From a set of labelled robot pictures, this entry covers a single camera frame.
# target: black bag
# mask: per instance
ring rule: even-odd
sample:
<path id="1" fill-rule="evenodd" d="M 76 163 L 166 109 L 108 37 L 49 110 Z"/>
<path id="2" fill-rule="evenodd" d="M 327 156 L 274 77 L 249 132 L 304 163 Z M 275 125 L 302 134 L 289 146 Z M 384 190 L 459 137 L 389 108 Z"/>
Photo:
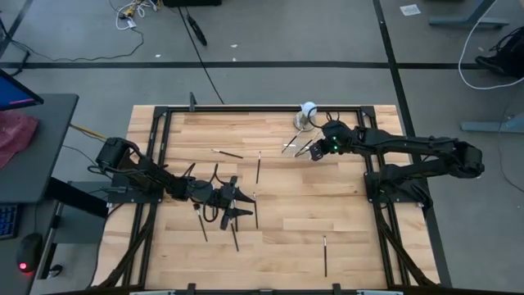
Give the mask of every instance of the black bag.
<path id="1" fill-rule="evenodd" d="M 524 77 L 524 27 L 506 35 L 490 51 L 496 54 L 475 59 L 479 66 L 498 75 Z"/>

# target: red cloth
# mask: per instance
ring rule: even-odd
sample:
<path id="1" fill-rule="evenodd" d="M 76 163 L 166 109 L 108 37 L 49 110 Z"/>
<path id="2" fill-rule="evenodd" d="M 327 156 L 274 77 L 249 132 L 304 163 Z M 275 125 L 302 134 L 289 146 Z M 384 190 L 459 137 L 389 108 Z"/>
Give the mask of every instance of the red cloth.
<path id="1" fill-rule="evenodd" d="M 0 111 L 0 169 L 31 142 L 38 119 L 19 111 Z"/>

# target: concrete floor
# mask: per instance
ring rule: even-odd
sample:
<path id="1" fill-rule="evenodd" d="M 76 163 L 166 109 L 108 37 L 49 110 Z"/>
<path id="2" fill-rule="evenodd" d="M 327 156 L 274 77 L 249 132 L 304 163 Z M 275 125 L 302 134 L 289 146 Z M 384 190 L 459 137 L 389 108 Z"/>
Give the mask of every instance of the concrete floor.
<path id="1" fill-rule="evenodd" d="M 115 6 L 127 3 L 112 2 Z M 425 66 L 456 63 L 468 30 L 430 27 L 428 18 L 464 13 L 475 2 L 382 0 L 397 62 Z M 414 3 L 422 14 L 404 16 L 399 7 Z M 16 0 L 0 4 L 8 28 L 22 7 L 23 3 Z M 234 58 L 236 61 L 387 62 L 372 0 L 224 0 L 220 7 L 190 10 L 210 43 L 207 48 L 197 44 L 204 61 Z M 522 26 L 523 12 L 518 0 L 499 1 L 490 16 L 505 17 L 511 25 L 502 30 L 477 31 L 465 61 L 473 62 L 509 31 Z M 24 70 L 17 79 L 36 93 L 77 93 L 80 100 L 73 122 L 110 136 L 125 136 L 131 109 L 136 104 L 186 104 L 190 91 L 200 104 L 219 103 L 201 68 L 176 68 L 176 64 L 163 68 L 165 62 L 198 61 L 178 11 L 146 10 L 146 17 L 137 18 L 136 22 L 138 30 L 144 33 L 145 43 L 131 57 L 98 61 L 90 69 L 43 69 L 34 64 L 37 69 Z M 112 56 L 129 52 L 140 41 L 137 34 L 115 28 L 115 13 L 105 0 L 34 1 L 15 39 L 52 58 Z M 21 57 L 22 53 L 10 45 L 0 61 L 17 62 Z M 29 61 L 49 62 L 36 55 Z M 150 68 L 140 68 L 126 62 L 151 64 Z M 229 65 L 209 72 L 226 103 L 264 100 L 398 105 L 387 67 Z M 504 82 L 482 70 L 468 70 L 466 76 L 476 85 Z M 497 134 L 467 134 L 459 129 L 462 120 L 500 120 L 509 99 L 513 101 L 508 113 L 524 111 L 524 102 L 516 99 L 522 97 L 524 88 L 519 85 L 476 91 L 463 84 L 456 70 L 407 70 L 400 66 L 400 78 L 417 135 L 459 137 L 485 154 L 486 173 L 481 179 L 440 177 L 429 181 L 453 286 L 524 292 L 520 276 L 524 267 L 524 211 L 520 209 L 524 207 L 524 196 L 504 180 L 498 153 L 501 142 L 504 169 L 514 182 L 521 184 L 524 138 L 515 134 L 503 134 L 500 138 Z M 97 155 L 101 146 L 75 131 L 67 134 L 65 142 L 91 157 Z M 54 175 L 63 180 L 99 180 L 86 171 L 87 165 L 85 158 L 63 149 Z M 56 254 L 57 261 L 67 261 L 68 269 L 72 270 L 67 278 L 75 282 L 65 284 L 64 289 L 87 285 L 94 267 L 93 259 L 88 258 L 93 256 L 95 248 L 94 244 L 67 247 L 63 254 Z M 71 260 L 67 257 L 72 252 L 83 254 L 74 255 L 76 258 Z"/>

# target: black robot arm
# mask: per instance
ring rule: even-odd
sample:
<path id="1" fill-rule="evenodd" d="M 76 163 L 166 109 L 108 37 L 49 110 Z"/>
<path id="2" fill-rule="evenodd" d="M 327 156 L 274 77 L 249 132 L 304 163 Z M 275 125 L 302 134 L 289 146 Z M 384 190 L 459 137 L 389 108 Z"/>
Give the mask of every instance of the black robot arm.
<path id="1" fill-rule="evenodd" d="M 132 155 L 137 156 L 137 162 L 131 159 Z M 253 214 L 251 211 L 237 209 L 233 205 L 234 200 L 254 202 L 235 187 L 237 176 L 233 176 L 228 183 L 220 181 L 221 188 L 213 187 L 211 181 L 216 177 L 216 168 L 214 177 L 210 181 L 197 180 L 188 175 L 178 177 L 169 173 L 164 167 L 158 166 L 150 157 L 141 154 L 135 143 L 123 138 L 108 138 L 96 162 L 97 166 L 89 167 L 90 171 L 124 175 L 129 179 L 133 188 L 144 193 L 152 192 L 155 189 L 165 189 L 175 200 L 186 202 L 191 199 L 204 206 L 222 209 L 224 210 L 223 220 Z"/>
<path id="2" fill-rule="evenodd" d="M 413 155 L 434 156 L 435 160 L 408 166 L 386 165 L 382 181 L 416 179 L 438 175 L 458 178 L 476 178 L 484 172 L 482 152 L 469 143 L 456 138 L 420 138 L 391 135 L 384 130 L 355 127 L 351 130 L 339 120 L 328 122 L 322 127 L 324 139 L 314 143 L 310 150 L 311 159 L 318 161 L 328 153 L 356 153 L 378 155 L 387 152 L 402 152 Z"/>

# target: monitor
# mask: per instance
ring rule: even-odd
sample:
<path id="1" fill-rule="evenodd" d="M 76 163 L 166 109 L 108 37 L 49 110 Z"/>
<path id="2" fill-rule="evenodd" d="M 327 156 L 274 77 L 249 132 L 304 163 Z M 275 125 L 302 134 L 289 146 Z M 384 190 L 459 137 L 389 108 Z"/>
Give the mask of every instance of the monitor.
<path id="1" fill-rule="evenodd" d="M 43 99 L 0 70 L 0 111 L 43 104 Z"/>

